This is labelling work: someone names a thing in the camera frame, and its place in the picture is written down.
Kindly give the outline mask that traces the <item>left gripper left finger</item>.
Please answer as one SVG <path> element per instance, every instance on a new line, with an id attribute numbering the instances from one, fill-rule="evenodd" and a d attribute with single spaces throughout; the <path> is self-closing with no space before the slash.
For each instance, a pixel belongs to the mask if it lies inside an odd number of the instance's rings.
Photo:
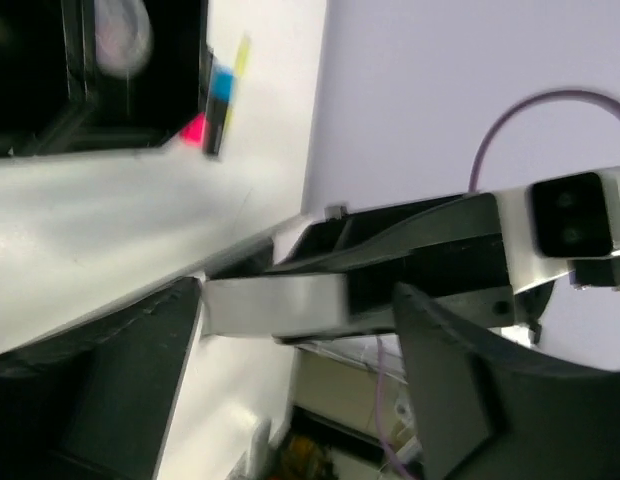
<path id="1" fill-rule="evenodd" d="M 201 283 L 0 355 L 0 479 L 154 479 Z"/>

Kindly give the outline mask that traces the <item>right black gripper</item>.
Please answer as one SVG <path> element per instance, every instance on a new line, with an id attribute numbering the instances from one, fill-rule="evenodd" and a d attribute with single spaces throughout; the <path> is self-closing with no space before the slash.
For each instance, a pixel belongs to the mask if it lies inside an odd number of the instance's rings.
<path id="1" fill-rule="evenodd" d="M 392 298 L 414 287 L 446 309 L 485 328 L 524 324 L 534 333 L 554 289 L 548 282 L 522 293 L 510 284 L 497 201 L 489 194 L 452 195 L 350 213 L 308 225 L 281 260 L 273 247 L 238 260 L 209 281 L 263 276 L 340 274 L 348 320 L 285 344 L 394 331 Z"/>

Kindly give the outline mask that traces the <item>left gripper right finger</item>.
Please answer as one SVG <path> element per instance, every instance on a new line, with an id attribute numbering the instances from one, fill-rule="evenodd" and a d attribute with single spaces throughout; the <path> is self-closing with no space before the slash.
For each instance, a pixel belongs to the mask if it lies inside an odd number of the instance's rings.
<path id="1" fill-rule="evenodd" d="M 393 295 L 430 479 L 620 479 L 620 371 L 557 359 L 417 289 Z"/>

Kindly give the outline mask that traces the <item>pink cap black highlighter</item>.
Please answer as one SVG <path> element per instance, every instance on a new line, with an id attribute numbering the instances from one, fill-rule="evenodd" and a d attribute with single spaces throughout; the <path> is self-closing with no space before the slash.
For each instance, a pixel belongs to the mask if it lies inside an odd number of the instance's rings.
<path id="1" fill-rule="evenodd" d="M 206 127 L 204 113 L 198 113 L 179 133 L 182 141 L 192 145 L 201 145 Z"/>

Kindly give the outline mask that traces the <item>yellow felt tip pen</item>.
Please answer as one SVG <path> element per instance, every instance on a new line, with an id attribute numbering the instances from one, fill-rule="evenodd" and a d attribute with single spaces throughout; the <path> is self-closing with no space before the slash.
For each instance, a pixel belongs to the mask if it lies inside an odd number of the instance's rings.
<path id="1" fill-rule="evenodd" d="M 232 116 L 235 108 L 235 99 L 236 94 L 239 91 L 239 84 L 246 70 L 246 66 L 248 63 L 249 55 L 251 49 L 251 39 L 248 35 L 244 34 L 239 43 L 237 54 L 235 57 L 235 62 L 233 66 L 233 83 L 231 88 L 231 95 L 228 104 L 228 109 L 226 112 L 226 118 L 224 127 L 228 128 L 230 126 Z"/>

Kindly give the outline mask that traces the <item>blue cap black highlighter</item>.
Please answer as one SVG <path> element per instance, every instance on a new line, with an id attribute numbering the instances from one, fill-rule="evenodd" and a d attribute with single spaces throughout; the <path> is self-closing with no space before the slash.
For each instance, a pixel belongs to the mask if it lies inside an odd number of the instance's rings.
<path id="1" fill-rule="evenodd" d="M 235 83 L 234 71 L 213 58 L 202 141 L 203 153 L 208 157 L 220 153 Z"/>

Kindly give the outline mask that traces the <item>clear jar of pins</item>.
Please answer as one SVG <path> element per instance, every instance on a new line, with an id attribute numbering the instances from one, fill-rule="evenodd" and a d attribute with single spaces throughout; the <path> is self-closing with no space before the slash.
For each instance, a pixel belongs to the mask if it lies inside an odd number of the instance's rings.
<path id="1" fill-rule="evenodd" d="M 101 71 L 115 78 L 132 78 L 148 63 L 153 29 L 141 0 L 96 0 L 96 59 Z"/>

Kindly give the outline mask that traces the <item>large tape roll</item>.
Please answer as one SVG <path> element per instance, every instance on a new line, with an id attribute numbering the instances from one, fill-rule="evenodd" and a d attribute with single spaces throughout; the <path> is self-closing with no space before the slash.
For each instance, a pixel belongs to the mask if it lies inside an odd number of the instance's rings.
<path id="1" fill-rule="evenodd" d="M 346 324 L 340 274 L 263 276 L 204 283 L 208 331 L 229 337 L 305 337 Z"/>

